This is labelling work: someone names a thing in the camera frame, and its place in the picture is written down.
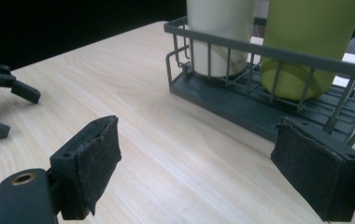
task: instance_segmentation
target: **dish rack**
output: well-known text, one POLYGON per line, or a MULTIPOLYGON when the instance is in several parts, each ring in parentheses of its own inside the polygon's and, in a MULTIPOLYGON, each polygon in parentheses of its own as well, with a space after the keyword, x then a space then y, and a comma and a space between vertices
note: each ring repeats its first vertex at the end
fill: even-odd
MULTIPOLYGON (((266 19, 256 18, 254 25, 264 27, 266 19)), ((174 50, 166 55, 169 90, 172 93, 270 141, 275 141, 277 130, 274 125, 279 118, 290 117, 312 123, 349 146, 355 143, 355 63, 194 32, 188 29, 187 17, 166 23, 164 30, 172 34, 174 41, 174 50), (228 75, 228 68, 224 77, 196 74, 190 63, 193 40, 206 42, 209 49, 212 45, 223 46, 228 49, 228 55, 231 49, 247 52, 246 69, 235 76, 228 75), (305 90, 300 101, 281 99, 266 91, 260 83, 262 57, 278 60, 279 64, 305 65, 312 68, 311 71, 321 69, 333 72, 344 84, 333 84, 317 99, 305 100, 305 90), (175 58, 181 69, 177 76, 172 74, 171 58, 175 58)))

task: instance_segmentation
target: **white cup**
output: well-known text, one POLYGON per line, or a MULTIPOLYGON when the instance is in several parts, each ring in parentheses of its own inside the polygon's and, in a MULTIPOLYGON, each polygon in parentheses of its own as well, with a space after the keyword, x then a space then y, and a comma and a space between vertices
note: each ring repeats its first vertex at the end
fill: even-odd
MULTIPOLYGON (((226 37, 249 42, 257 0, 187 0, 189 29, 208 35, 226 37)), ((208 71, 207 43, 192 41, 192 67, 204 76, 225 77, 227 75, 228 49, 211 46, 210 74, 208 71)), ((229 75, 245 69, 248 54, 231 50, 229 75)))

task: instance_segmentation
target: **wire basket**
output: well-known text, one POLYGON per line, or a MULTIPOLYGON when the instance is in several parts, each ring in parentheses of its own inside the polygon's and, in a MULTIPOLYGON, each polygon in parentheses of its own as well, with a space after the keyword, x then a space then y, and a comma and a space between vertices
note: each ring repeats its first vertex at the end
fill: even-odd
MULTIPOLYGON (((187 24, 187 17, 183 17, 164 25, 164 30, 172 34, 174 40, 174 50, 166 55, 169 90, 172 93, 271 141, 276 138, 274 125, 279 118, 291 117, 303 123, 312 123, 349 146, 355 143, 355 63, 206 35, 188 30, 187 24), (228 49, 228 55, 232 49, 247 52, 246 69, 233 77, 228 75, 228 66, 224 77, 196 74, 190 63, 193 40, 206 42, 209 48, 212 45, 223 46, 228 49), (181 73, 176 77, 172 75, 172 57, 181 68, 181 73), (305 100, 307 88, 297 102, 281 99, 275 96, 274 91, 266 91, 260 83, 262 57, 278 60, 279 65, 297 63, 310 67, 306 86, 309 86, 317 69, 336 73, 340 83, 333 84, 317 99, 305 100)), ((256 18, 254 24, 255 27, 265 26, 266 19, 256 18)))

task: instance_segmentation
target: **dark wall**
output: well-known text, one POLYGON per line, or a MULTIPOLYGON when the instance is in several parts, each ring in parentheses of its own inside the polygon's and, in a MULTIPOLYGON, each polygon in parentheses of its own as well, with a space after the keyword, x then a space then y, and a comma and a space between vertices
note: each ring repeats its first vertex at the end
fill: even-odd
POLYGON ((16 69, 185 14, 186 0, 0 0, 0 63, 16 69))

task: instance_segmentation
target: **wooden table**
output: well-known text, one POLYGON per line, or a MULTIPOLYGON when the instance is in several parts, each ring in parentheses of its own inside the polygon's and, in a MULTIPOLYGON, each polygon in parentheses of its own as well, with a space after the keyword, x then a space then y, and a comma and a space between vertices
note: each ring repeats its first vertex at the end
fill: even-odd
POLYGON ((42 96, 0 89, 0 182, 48 169, 87 123, 117 115, 122 161, 78 223, 322 223, 270 161, 273 143, 169 93, 172 48, 157 22, 13 71, 42 96))

